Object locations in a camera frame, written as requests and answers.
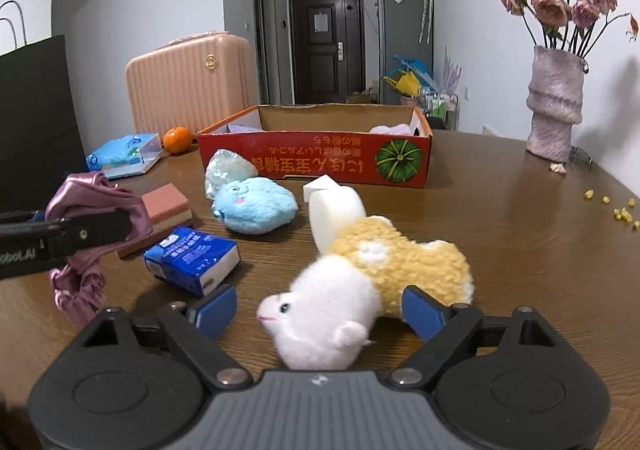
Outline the purple textured vase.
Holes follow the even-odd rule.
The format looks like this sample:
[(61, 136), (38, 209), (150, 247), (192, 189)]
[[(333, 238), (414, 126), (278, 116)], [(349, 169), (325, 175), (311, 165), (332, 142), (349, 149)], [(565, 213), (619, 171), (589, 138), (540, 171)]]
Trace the purple textured vase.
[(554, 48), (535, 46), (526, 106), (533, 112), (526, 149), (554, 163), (567, 163), (573, 127), (582, 123), (585, 59)]

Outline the blue plush toy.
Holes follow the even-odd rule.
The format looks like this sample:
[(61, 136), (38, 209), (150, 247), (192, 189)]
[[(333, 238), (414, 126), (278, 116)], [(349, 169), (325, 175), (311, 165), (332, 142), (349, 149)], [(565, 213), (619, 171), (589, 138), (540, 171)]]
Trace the blue plush toy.
[(213, 217), (229, 230), (243, 235), (263, 235), (288, 225), (298, 204), (288, 189), (265, 177), (230, 181), (217, 192)]

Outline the purple satin scrunchie cloth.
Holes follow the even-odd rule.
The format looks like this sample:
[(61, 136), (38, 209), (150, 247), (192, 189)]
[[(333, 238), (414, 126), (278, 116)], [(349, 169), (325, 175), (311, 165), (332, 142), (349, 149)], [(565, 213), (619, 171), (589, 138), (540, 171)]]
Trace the purple satin scrunchie cloth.
[(100, 258), (149, 236), (153, 231), (151, 218), (140, 197), (110, 183), (101, 172), (67, 176), (44, 212), (48, 221), (56, 221), (117, 211), (124, 212), (131, 223), (130, 233), (124, 239), (79, 250), (66, 257), (64, 266), (50, 271), (56, 307), (81, 328), (87, 326), (105, 304)]

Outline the black paper bag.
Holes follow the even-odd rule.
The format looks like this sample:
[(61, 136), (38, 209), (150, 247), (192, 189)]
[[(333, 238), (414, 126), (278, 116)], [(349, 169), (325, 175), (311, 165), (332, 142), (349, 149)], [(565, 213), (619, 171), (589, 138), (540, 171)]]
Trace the black paper bag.
[(43, 210), (70, 174), (87, 171), (64, 36), (1, 56), (1, 210)]

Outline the red cardboard pumpkin box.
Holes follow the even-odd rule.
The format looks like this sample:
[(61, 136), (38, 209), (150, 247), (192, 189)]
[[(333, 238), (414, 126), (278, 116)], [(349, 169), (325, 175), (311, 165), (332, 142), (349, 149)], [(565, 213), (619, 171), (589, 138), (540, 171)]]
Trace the red cardboard pumpkin box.
[[(369, 133), (400, 123), (413, 135)], [(228, 149), (272, 179), (328, 174), (339, 183), (400, 188), (425, 186), (432, 143), (420, 109), (390, 105), (259, 105), (198, 132), (204, 164), (218, 149)]]

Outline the pink ribbed suitcase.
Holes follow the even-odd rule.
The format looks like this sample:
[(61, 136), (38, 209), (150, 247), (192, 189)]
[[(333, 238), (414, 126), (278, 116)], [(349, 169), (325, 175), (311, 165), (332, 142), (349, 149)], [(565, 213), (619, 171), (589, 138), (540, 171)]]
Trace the pink ribbed suitcase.
[(197, 133), (258, 103), (253, 46), (227, 31), (183, 36), (131, 59), (125, 78), (138, 133)]

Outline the dark entrance door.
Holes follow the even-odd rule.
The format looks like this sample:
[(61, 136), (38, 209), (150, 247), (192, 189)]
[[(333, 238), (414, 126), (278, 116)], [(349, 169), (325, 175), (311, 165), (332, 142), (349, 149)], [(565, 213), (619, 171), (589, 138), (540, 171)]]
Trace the dark entrance door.
[(344, 103), (363, 91), (363, 0), (288, 0), (288, 7), (295, 103)]

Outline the white cylinder sponge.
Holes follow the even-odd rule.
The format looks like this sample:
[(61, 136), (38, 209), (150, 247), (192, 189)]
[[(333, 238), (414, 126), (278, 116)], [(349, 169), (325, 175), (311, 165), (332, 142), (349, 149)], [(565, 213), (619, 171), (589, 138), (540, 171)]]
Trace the white cylinder sponge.
[(314, 244), (324, 254), (344, 228), (366, 216), (366, 209), (355, 189), (338, 186), (315, 191), (309, 198), (308, 214)]

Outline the white and yellow plush toy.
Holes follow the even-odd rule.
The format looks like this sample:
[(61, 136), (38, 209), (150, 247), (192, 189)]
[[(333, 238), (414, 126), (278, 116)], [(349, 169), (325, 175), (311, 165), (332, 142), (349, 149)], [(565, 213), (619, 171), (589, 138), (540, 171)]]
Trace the white and yellow plush toy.
[(285, 366), (341, 371), (370, 344), (376, 319), (402, 317), (401, 296), (415, 285), (445, 306), (471, 303), (471, 268), (447, 241), (416, 242), (383, 216), (343, 228), (291, 283), (262, 300), (257, 319)]

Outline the pink layered sponge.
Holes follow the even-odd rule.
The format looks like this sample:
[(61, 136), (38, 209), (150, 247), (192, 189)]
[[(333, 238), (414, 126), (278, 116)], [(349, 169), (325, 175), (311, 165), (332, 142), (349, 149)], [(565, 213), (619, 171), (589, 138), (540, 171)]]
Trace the pink layered sponge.
[(193, 224), (190, 201), (174, 184), (167, 184), (145, 193), (142, 201), (151, 220), (152, 233), (117, 250), (116, 254), (120, 259), (162, 241), (179, 226)]

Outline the orange fruit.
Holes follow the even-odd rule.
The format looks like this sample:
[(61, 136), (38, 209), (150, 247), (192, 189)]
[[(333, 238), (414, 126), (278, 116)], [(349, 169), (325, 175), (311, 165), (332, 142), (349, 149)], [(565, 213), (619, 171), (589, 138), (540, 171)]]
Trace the orange fruit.
[(164, 150), (169, 155), (182, 155), (189, 151), (193, 144), (193, 134), (184, 126), (168, 129), (162, 139)]

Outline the blue and yellow toy pile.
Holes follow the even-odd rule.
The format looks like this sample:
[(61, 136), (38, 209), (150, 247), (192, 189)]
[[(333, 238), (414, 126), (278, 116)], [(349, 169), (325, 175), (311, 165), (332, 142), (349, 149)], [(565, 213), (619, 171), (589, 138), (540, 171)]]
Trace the blue and yellow toy pile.
[(386, 74), (383, 81), (398, 94), (418, 98), (422, 94), (437, 92), (432, 73), (422, 60), (399, 55), (394, 55), (392, 59), (397, 67)]

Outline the fallen flower petal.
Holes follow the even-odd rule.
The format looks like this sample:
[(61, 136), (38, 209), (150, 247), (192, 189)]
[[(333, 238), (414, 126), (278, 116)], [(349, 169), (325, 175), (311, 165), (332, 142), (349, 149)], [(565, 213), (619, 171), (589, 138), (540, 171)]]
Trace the fallen flower petal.
[(561, 175), (566, 174), (566, 167), (563, 163), (551, 163), (549, 165), (549, 170), (555, 174), (561, 174)]

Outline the white wedge sponge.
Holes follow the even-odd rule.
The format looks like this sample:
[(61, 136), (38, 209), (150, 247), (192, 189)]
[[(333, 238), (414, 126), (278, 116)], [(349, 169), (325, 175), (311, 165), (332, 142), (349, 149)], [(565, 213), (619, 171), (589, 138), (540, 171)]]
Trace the white wedge sponge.
[(334, 179), (328, 174), (324, 174), (303, 186), (304, 202), (309, 203), (311, 196), (321, 190), (331, 190), (340, 187)]

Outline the clear plastic bubble bag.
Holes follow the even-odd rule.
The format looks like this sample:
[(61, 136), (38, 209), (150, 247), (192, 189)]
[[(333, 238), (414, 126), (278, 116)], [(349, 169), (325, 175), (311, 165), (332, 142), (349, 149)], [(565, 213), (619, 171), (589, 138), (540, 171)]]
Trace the clear plastic bubble bag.
[(218, 149), (206, 166), (205, 196), (209, 200), (214, 200), (225, 184), (244, 181), (257, 175), (256, 166), (242, 155), (228, 149)]

